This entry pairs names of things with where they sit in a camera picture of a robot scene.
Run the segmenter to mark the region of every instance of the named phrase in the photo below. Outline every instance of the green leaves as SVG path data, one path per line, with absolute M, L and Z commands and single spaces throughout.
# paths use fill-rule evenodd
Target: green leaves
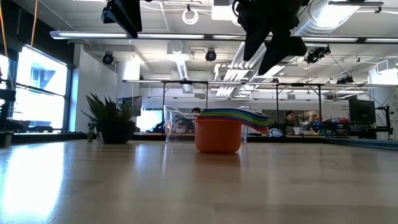
M 132 106 L 121 103 L 119 109 L 110 97 L 105 97 L 103 103 L 97 95 L 90 95 L 91 97 L 86 95 L 86 99 L 92 116 L 82 110 L 81 112 L 95 122 L 127 122 L 134 116 Z

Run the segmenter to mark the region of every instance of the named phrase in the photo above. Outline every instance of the potted plant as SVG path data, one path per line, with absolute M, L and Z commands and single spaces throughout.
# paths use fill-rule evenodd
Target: potted plant
M 103 103 L 97 95 L 90 94 L 91 97 L 86 95 L 86 99 L 92 116 L 81 111 L 91 120 L 88 123 L 90 129 L 87 134 L 88 141 L 92 141 L 95 128 L 99 139 L 104 143 L 127 143 L 136 128 L 135 123 L 132 121 L 134 114 L 132 106 L 124 103 L 117 105 L 109 97 L 108 99 L 105 97 L 105 103 Z

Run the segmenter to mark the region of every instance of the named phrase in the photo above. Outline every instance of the ceiling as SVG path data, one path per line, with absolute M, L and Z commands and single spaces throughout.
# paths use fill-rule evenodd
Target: ceiling
M 34 1 L 14 0 L 26 10 L 33 12 Z M 383 0 L 384 11 L 398 12 L 398 1 Z M 40 0 L 54 13 L 62 18 L 61 21 L 50 10 L 43 5 L 39 6 L 39 18 L 57 30 L 76 30 L 76 31 L 100 31 L 100 32 L 123 32 L 116 24 L 103 24 L 101 12 L 105 4 L 93 1 L 73 1 L 73 0 Z M 213 0 L 201 0 L 201 6 L 192 6 L 193 9 L 211 10 Z M 153 9 L 160 9 L 158 4 L 145 5 Z M 183 9 L 185 6 L 165 5 L 166 10 Z M 199 20 L 194 25 L 187 25 L 182 21 L 183 11 L 165 11 L 165 19 L 162 11 L 141 7 L 143 32 L 159 33 L 204 33 L 204 34 L 243 34 L 240 26 L 234 25 L 231 21 L 214 21 L 211 16 L 200 13 Z M 378 37 L 398 37 L 398 14 L 387 13 L 355 13 L 346 23 L 335 30 L 332 35 L 338 36 L 378 36 Z M 130 49 L 134 46 L 140 53 L 142 60 L 147 67 L 144 74 L 146 78 L 154 77 L 157 74 L 170 74 L 172 69 L 176 69 L 174 62 L 166 59 L 167 41 L 161 40 L 92 40 L 88 50 L 94 50 L 104 54 L 101 49 L 106 46 L 117 45 L 125 46 L 125 50 L 115 52 L 114 55 L 120 60 L 131 58 Z M 217 62 L 230 62 L 234 58 L 239 48 L 239 42 L 209 42 L 209 41 L 190 41 L 190 50 L 194 52 L 191 60 L 187 62 L 188 70 L 203 70 L 212 72 L 215 62 L 206 62 L 205 53 L 208 48 L 214 48 L 217 53 Z M 398 57 L 398 45 L 348 45 L 331 44 L 332 56 L 338 61 L 343 69 L 353 69 L 356 82 L 366 82 L 368 69 L 374 66 L 373 63 L 379 62 L 384 57 Z M 282 82 L 300 82 L 310 79 L 313 82 L 327 82 L 333 75 L 342 72 L 340 66 L 335 63 L 333 58 L 326 57 L 315 65 L 302 62 L 298 58 L 291 66 L 286 67 L 280 77 Z

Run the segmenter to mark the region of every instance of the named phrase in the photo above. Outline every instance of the black plant pot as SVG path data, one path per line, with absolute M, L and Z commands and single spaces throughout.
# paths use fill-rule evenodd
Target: black plant pot
M 127 143 L 136 129 L 135 122 L 113 123 L 103 122 L 96 126 L 99 139 L 106 144 Z

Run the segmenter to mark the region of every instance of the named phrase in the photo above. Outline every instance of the transparent bin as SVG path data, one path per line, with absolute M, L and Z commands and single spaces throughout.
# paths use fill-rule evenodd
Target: transparent bin
M 173 105 L 164 106 L 166 142 L 195 142 L 195 120 L 199 114 L 183 113 Z M 241 144 L 247 143 L 248 127 L 242 125 Z

